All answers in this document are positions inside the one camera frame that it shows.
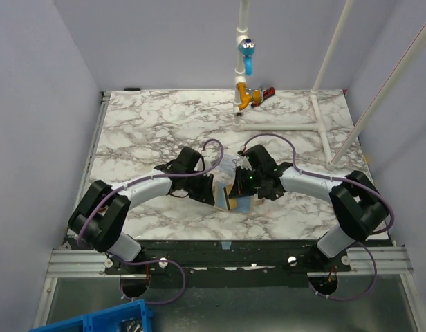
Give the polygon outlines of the gold card with magnetic stripe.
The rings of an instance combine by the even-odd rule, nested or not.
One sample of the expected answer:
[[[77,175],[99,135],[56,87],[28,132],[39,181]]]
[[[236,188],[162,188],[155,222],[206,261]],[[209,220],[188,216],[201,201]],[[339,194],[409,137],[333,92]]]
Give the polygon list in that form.
[[[230,192],[232,191],[232,185],[227,185],[223,188],[225,206],[227,210],[234,210],[238,207],[238,203],[236,199],[231,199],[229,197]]]

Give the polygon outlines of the beige leather card holder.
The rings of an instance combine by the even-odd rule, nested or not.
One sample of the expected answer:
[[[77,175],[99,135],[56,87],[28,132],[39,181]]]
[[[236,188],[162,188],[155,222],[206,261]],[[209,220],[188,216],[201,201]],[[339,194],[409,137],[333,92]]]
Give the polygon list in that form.
[[[233,214],[252,214],[252,196],[230,198],[229,194],[232,185],[218,181],[214,181],[213,189],[215,200],[214,207],[216,209]]]

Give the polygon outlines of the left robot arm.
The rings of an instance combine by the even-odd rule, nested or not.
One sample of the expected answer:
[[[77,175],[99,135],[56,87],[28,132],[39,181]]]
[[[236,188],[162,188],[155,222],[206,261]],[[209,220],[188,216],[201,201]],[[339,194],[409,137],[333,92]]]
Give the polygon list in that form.
[[[142,247],[122,231],[129,211],[180,190],[192,200],[214,205],[214,175],[204,169],[198,171],[199,165],[204,165],[203,156],[184,147],[177,158],[132,181],[118,185],[94,181],[68,220],[68,228],[78,236],[77,241],[84,241],[99,253],[119,257],[128,272],[138,273],[145,264]]]

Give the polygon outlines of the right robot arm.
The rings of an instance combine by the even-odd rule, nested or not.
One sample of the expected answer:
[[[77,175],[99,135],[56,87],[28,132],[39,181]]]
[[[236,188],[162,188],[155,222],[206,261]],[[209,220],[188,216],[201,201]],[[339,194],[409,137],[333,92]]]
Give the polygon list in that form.
[[[309,256],[316,270],[327,270],[338,254],[356,241],[366,240],[390,215],[390,209],[363,172],[334,177],[300,170],[293,163],[276,163],[263,145],[244,148],[238,155],[244,165],[235,169],[230,199],[256,195],[275,201],[292,192],[332,205],[337,225],[317,241]]]

